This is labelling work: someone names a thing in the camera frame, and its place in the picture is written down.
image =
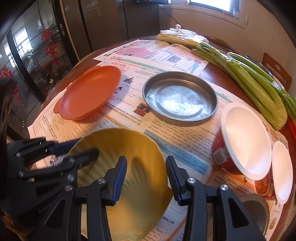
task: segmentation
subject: blue stripe on newspaper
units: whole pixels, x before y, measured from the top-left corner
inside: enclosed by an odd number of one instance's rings
[[[215,91],[216,95],[219,96],[220,98],[226,100],[229,103],[232,103],[233,101],[231,101],[230,99],[228,99],[225,95],[222,95],[220,93],[218,93],[217,91]]]
[[[199,172],[202,175],[205,175],[209,166],[202,162],[201,160],[197,159],[194,156],[191,156],[189,153],[183,151],[182,149],[170,144],[166,140],[158,137],[157,135],[153,134],[152,132],[145,130],[145,135],[149,136],[152,140],[154,140],[160,149],[168,155],[172,155],[178,161],[182,162],[186,166],[192,168],[193,170]]]

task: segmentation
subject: round wooden table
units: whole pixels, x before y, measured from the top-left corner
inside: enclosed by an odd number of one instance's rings
[[[143,38],[139,38],[139,39],[143,39],[143,40],[157,40],[155,38],[155,36],[149,36],[149,37],[143,37]],[[125,42],[121,42],[118,43],[116,45],[112,45],[108,48],[105,49],[100,49],[97,50],[93,53],[91,53],[90,55],[88,55],[85,60],[83,60],[79,65],[77,65],[75,68],[73,68],[57,85],[56,87],[52,90],[52,92],[48,95],[48,97],[46,98],[45,102],[43,103],[43,105],[41,106],[40,112],[50,103],[50,101],[59,93],[61,92],[63,89],[65,89],[70,83],[72,83],[74,80],[76,80],[78,77],[80,77],[86,70],[88,70],[89,68],[97,65],[99,63],[99,61],[94,60],[93,58],[106,52],[109,51],[115,47],[119,47],[123,44],[132,42],[136,39],[132,39],[132,40],[128,40]],[[228,76],[226,75],[223,71],[221,71],[220,69],[218,69],[217,67],[213,66],[212,64],[208,64],[206,66],[206,68],[202,71],[202,73],[199,76],[200,78],[202,78],[203,80],[212,82],[216,85],[221,86],[222,88],[230,91],[231,93],[235,94],[237,97],[239,97],[240,99],[244,100],[245,102],[247,102],[250,106],[252,106],[253,108],[257,109],[255,107],[255,105],[250,101],[250,99],[246,96],[246,94],[240,89],[240,87]],[[295,145],[294,145],[294,141],[293,141],[293,137],[289,131],[289,127],[286,124],[284,126],[283,129],[280,130],[280,132],[286,137],[286,139],[288,140],[288,145],[289,145],[289,152],[290,152],[290,156],[292,159],[292,163],[293,163],[293,170],[295,170],[295,164],[296,164],[296,149],[295,149]],[[283,211],[281,214],[281,218],[279,220],[279,223],[271,237],[271,241],[276,241],[278,239],[278,236],[280,235],[283,227],[284,227],[284,223],[286,221],[287,218],[287,213],[289,211],[289,207],[292,201],[292,194],[293,191],[291,192],[290,198],[288,200],[288,202],[284,205],[283,207]]]

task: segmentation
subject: metal screw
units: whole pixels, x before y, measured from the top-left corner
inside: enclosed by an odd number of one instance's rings
[[[220,188],[223,190],[223,191],[227,191],[228,190],[228,186],[226,184],[222,184],[220,186]]]
[[[68,182],[73,182],[75,180],[75,177],[72,174],[69,174],[67,176],[67,180],[68,180]]]
[[[19,177],[23,177],[24,176],[24,173],[25,173],[24,171],[19,171],[18,176]]]
[[[190,178],[187,179],[187,182],[189,182],[189,183],[195,183],[196,180],[195,180],[195,178],[190,177]]]
[[[73,186],[72,185],[67,185],[65,186],[65,190],[68,192],[68,191],[71,191],[73,189]]]
[[[104,184],[106,182],[105,178],[99,178],[98,179],[98,184]]]

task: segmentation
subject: round metal tray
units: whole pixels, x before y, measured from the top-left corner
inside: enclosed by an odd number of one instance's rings
[[[164,72],[144,84],[143,98],[161,120],[176,126],[196,126],[211,117],[218,99],[212,87],[184,72]]]

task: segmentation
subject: glass door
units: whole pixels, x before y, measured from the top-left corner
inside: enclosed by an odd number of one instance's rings
[[[0,77],[17,82],[7,129],[13,140],[29,139],[43,101],[78,62],[59,0],[37,0],[22,12],[0,43]]]
[[[51,1],[38,0],[33,3],[12,25],[11,31],[23,65],[47,97],[73,68]]]

